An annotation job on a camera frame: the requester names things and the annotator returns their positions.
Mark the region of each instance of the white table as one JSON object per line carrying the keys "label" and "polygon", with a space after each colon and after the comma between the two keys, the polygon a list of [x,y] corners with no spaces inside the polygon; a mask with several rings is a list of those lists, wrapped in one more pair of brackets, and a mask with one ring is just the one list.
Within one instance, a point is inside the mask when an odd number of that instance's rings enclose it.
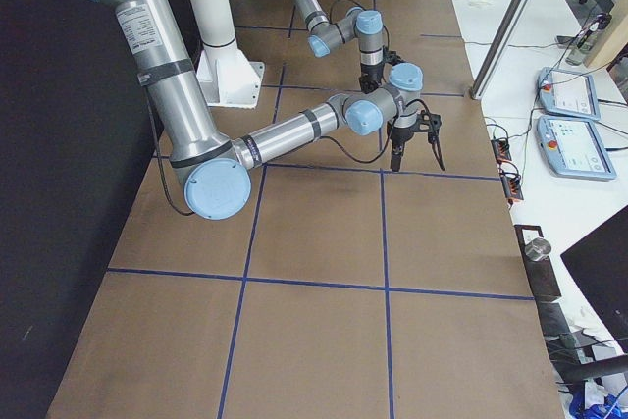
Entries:
{"label": "white table", "polygon": [[[510,0],[493,0],[482,7],[469,5],[468,0],[453,0],[456,16],[474,77],[477,75],[488,52],[489,45]],[[565,0],[531,0],[517,26],[511,45],[546,46],[555,43],[557,35],[573,35],[580,30],[576,18]],[[554,66],[564,50],[556,46],[546,48],[508,47],[490,82],[482,108],[504,126],[510,134],[524,132],[534,106],[536,80],[542,67]],[[562,69],[586,71],[583,66],[574,68],[564,61]],[[623,98],[605,69],[594,73],[599,98],[622,101]],[[601,104],[602,121],[628,131],[628,108]],[[605,147],[628,145],[625,137],[598,126]],[[559,300],[567,320],[583,317],[602,340],[611,339],[591,306],[577,288],[565,269],[560,254],[598,227],[613,214],[628,205],[628,151],[611,153],[611,161],[617,171],[617,179],[611,182],[564,179],[554,176],[541,154],[535,128],[526,141],[511,140],[513,161],[524,172],[523,195],[525,200],[516,203],[511,212],[513,224],[539,225],[550,241],[553,251],[551,262],[562,292]]]}

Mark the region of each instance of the blue tape grid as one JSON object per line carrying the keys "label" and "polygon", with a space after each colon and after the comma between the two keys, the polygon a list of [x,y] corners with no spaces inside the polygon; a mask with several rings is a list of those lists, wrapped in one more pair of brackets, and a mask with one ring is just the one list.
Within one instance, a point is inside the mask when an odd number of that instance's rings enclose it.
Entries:
{"label": "blue tape grid", "polygon": [[[153,269],[128,269],[124,267],[110,267],[107,272],[114,274],[131,274],[131,275],[153,275],[158,277],[181,277],[185,279],[206,279],[206,280],[223,280],[228,282],[242,282],[244,276],[238,275],[222,275],[222,274],[205,274],[196,272],[178,272],[170,270],[153,270]],[[313,288],[335,288],[335,289],[356,289],[366,291],[386,292],[387,288],[377,285],[359,285],[359,284],[338,284],[334,282],[314,282],[309,280],[291,280],[291,279],[267,279],[263,277],[246,277],[248,284],[265,284],[265,285],[290,285],[296,287],[313,287]],[[388,287],[390,293],[409,293],[409,294],[429,294],[435,296],[456,296],[462,298],[485,298],[485,299],[501,299],[509,301],[534,301],[532,296],[521,296],[517,294],[497,294],[497,293],[478,293],[474,291],[453,291],[448,289],[426,289],[426,288],[407,288],[407,287]]]}
{"label": "blue tape grid", "polygon": [[[377,0],[373,0],[373,8],[377,10]],[[296,30],[302,30],[302,28],[294,27],[294,20],[296,15],[296,9],[292,9],[292,15],[290,18],[290,25],[288,28],[280,28],[280,27],[265,27],[265,26],[238,26],[238,28],[246,28],[246,29],[271,29],[271,30],[280,30],[286,31],[288,34],[288,38],[291,38],[292,32]],[[438,35],[438,34],[422,34],[422,36],[426,37],[434,37],[434,38],[457,38],[459,36],[449,36],[449,35]],[[326,88],[319,87],[306,87],[306,86],[286,86],[284,85],[284,78],[286,74],[286,63],[282,66],[282,72],[280,76],[279,85],[264,85],[264,87],[268,88],[277,88],[277,98],[275,102],[275,110],[273,115],[273,123],[276,122],[277,116],[279,113],[280,101],[282,90],[284,88],[294,88],[294,89],[305,89],[305,90],[330,90]],[[432,95],[432,96],[451,96],[451,97],[462,97],[463,94],[458,93],[424,93],[423,95]],[[382,147],[383,137],[380,133],[380,148]],[[262,195],[264,192],[264,185],[266,182],[266,176],[268,173],[268,169],[276,167],[276,168],[295,168],[295,169],[318,169],[318,170],[327,170],[327,171],[340,171],[340,172],[365,172],[365,173],[374,173],[380,176],[380,199],[381,199],[381,209],[382,209],[382,242],[383,242],[383,270],[384,270],[384,285],[380,286],[364,286],[364,285],[353,285],[353,284],[337,284],[337,283],[325,283],[325,282],[310,282],[310,281],[300,281],[300,280],[284,280],[284,279],[265,279],[265,278],[257,278],[257,277],[249,277],[248,272],[251,263],[251,254],[252,248],[255,241],[255,236],[257,233],[257,224],[259,221],[259,212],[262,202]],[[259,186],[259,194],[257,197],[257,202],[255,204],[255,213],[253,217],[253,225],[251,229],[251,236],[249,240],[249,245],[246,254],[246,262],[244,265],[244,271],[241,277],[239,276],[229,276],[229,275],[219,275],[219,274],[202,274],[202,273],[189,273],[189,272],[173,272],[173,271],[160,271],[160,270],[144,270],[144,269],[125,269],[125,268],[109,268],[108,272],[111,273],[123,273],[123,274],[141,274],[141,275],[156,275],[156,276],[169,276],[169,277],[185,277],[185,278],[199,278],[199,279],[210,279],[210,280],[223,280],[223,281],[234,281],[240,282],[240,291],[237,302],[237,310],[235,313],[235,321],[234,328],[232,331],[232,339],[229,348],[229,355],[227,359],[227,367],[225,370],[225,376],[223,379],[223,387],[221,391],[220,405],[218,409],[217,419],[222,419],[223,414],[225,412],[225,404],[227,401],[227,393],[229,389],[229,381],[231,377],[231,370],[233,365],[234,354],[236,351],[236,341],[237,341],[237,332],[239,328],[239,320],[241,317],[242,306],[244,302],[244,296],[246,292],[246,287],[249,283],[257,283],[257,284],[275,284],[275,285],[291,285],[291,286],[304,286],[304,287],[318,287],[318,288],[342,288],[342,289],[359,289],[359,290],[370,290],[370,291],[381,291],[384,294],[385,298],[385,310],[386,310],[386,342],[387,342],[387,363],[388,363],[388,385],[389,385],[389,414],[390,419],[394,419],[394,380],[393,380],[393,333],[392,333],[392,320],[391,320],[391,293],[392,292],[402,292],[402,293],[417,293],[417,294],[431,294],[431,295],[446,295],[446,296],[462,296],[462,297],[474,297],[474,298],[491,298],[491,299],[504,299],[504,300],[520,300],[520,301],[534,301],[534,298],[531,296],[518,296],[518,295],[507,295],[507,294],[494,294],[494,293],[478,293],[478,292],[466,292],[466,291],[451,291],[451,290],[436,290],[436,289],[421,289],[421,288],[397,288],[391,287],[390,285],[390,277],[389,277],[389,260],[388,260],[388,238],[387,238],[387,219],[386,219],[386,186],[385,186],[385,175],[391,174],[391,171],[386,171],[383,169],[380,170],[370,170],[370,169],[355,169],[355,168],[336,168],[336,167],[318,167],[318,166],[304,166],[304,165],[295,165],[295,164],[278,164],[278,163],[269,163],[265,164],[262,170],[262,177]],[[425,177],[436,177],[436,178],[447,178],[447,179],[467,179],[467,180],[484,180],[484,181],[498,181],[498,178],[494,177],[478,177],[478,176],[460,176],[460,175],[452,175],[452,174],[432,174],[432,173],[422,173],[422,172],[399,172],[398,175],[420,175]]]}

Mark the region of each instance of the black monitor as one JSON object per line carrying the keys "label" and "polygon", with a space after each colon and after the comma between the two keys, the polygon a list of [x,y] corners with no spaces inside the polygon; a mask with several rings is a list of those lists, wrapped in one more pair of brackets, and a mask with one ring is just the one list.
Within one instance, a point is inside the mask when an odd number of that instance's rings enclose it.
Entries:
{"label": "black monitor", "polygon": [[[628,206],[561,257],[610,333],[616,339],[628,337]],[[628,340],[619,344],[628,351]]]}

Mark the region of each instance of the control panel screen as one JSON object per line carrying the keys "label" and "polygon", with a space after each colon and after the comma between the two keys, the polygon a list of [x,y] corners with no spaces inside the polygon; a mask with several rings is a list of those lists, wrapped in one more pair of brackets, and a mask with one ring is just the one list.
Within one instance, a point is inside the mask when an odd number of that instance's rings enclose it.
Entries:
{"label": "control panel screen", "polygon": [[555,107],[567,112],[593,114],[591,93],[585,76],[553,71],[553,100]]}
{"label": "control panel screen", "polygon": [[550,120],[565,167],[571,171],[604,172],[600,150],[586,122]]}

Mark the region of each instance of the silver robot arm segment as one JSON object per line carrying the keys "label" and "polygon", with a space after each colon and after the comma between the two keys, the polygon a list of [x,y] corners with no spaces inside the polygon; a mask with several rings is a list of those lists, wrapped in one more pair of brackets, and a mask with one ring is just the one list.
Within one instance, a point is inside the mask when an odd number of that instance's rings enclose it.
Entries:
{"label": "silver robot arm segment", "polygon": [[393,119],[411,126],[417,119],[415,99],[421,95],[422,83],[417,66],[394,66],[386,86],[368,94],[334,95],[315,108],[234,140],[235,153],[240,163],[251,169],[344,126],[362,136]]}
{"label": "silver robot arm segment", "polygon": [[[170,162],[185,201],[203,218],[229,218],[244,206],[251,190],[248,169],[338,128],[349,126],[365,135],[392,119],[394,123],[400,120],[400,125],[416,121],[413,101],[420,95],[422,73],[404,63],[392,68],[389,83],[371,93],[335,95],[290,119],[231,141],[218,131],[206,106],[168,0],[97,1],[115,8],[137,63],[139,83],[173,143]],[[368,15],[360,20],[363,14]],[[356,19],[362,62],[373,66],[380,54],[378,45],[381,48],[379,13],[357,9],[346,18]]]}
{"label": "silver robot arm segment", "polygon": [[180,183],[196,165],[236,158],[207,108],[168,0],[98,0],[114,7],[138,68],[138,79],[173,143],[170,157]]}

